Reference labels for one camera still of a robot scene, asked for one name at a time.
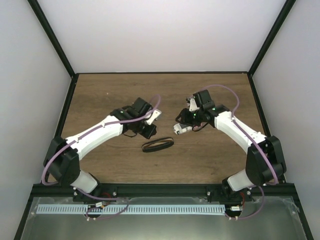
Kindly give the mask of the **tan glasses case striped trim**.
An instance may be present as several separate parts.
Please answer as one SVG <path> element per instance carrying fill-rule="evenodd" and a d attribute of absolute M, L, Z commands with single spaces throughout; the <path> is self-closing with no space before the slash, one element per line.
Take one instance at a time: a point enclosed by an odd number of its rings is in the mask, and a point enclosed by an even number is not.
<path fill-rule="evenodd" d="M 182 134 L 186 134 L 188 132 L 192 132 L 193 127 L 189 126 L 189 125 L 182 124 L 182 123 L 176 123 L 172 127 L 172 130 L 176 135 L 182 135 Z"/>

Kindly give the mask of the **tan glasses case black trim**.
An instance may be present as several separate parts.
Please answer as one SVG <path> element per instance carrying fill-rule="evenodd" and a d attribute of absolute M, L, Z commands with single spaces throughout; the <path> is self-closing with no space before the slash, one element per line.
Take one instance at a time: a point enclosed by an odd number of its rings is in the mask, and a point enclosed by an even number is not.
<path fill-rule="evenodd" d="M 153 153 L 170 148 L 174 143 L 175 142 L 172 137 L 162 137 L 144 143 L 141 146 L 141 149 L 144 153 Z"/>

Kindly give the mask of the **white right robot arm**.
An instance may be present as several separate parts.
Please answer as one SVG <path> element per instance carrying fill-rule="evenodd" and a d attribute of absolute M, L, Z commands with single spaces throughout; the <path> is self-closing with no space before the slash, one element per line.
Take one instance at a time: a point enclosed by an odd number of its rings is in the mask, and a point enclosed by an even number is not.
<path fill-rule="evenodd" d="M 229 202 L 240 196 L 240 190 L 273 182 L 277 184 L 287 171 L 280 140 L 275 136 L 267 137 L 255 131 L 240 120 L 224 105 L 207 110 L 191 111 L 184 108 L 176 117 L 173 132 L 182 135 L 199 131 L 211 125 L 237 143 L 246 153 L 245 168 L 229 177 L 223 183 L 223 198 Z"/>

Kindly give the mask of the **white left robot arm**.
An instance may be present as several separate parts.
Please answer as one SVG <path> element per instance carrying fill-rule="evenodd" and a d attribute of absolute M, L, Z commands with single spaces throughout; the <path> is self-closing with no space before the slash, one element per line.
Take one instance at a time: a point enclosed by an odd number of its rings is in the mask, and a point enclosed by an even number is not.
<path fill-rule="evenodd" d="M 92 174 L 80 168 L 80 161 L 104 142 L 128 130 L 149 139 L 157 132 L 154 121 L 161 114 L 159 109 L 149 105 L 145 110 L 139 111 L 132 106 L 127 109 L 118 108 L 81 133 L 67 138 L 56 136 L 50 143 L 43 163 L 42 184 L 52 185 L 52 182 L 46 180 L 46 174 L 50 174 L 55 179 L 55 184 L 73 187 L 84 193 L 89 201 L 97 202 L 102 196 L 102 189 Z"/>

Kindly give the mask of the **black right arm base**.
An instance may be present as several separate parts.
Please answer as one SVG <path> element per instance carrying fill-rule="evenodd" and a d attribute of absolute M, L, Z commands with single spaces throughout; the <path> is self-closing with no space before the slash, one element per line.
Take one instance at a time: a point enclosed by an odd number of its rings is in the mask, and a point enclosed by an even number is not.
<path fill-rule="evenodd" d="M 253 198 L 244 190 L 234 191 L 227 182 L 227 178 L 221 183 L 209 184 L 205 188 L 207 200 L 209 202 L 219 202 L 221 204 L 241 204 L 251 202 Z"/>

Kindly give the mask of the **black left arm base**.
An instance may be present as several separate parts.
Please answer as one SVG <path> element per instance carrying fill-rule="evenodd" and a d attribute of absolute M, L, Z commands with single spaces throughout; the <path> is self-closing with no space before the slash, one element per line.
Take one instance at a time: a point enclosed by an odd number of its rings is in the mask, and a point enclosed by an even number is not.
<path fill-rule="evenodd" d="M 90 193 L 74 186 L 73 191 L 76 195 L 74 195 L 73 198 L 74 200 L 82 202 L 114 202 L 118 200 L 116 196 L 109 194 L 105 190 L 105 186 L 101 183 Z"/>

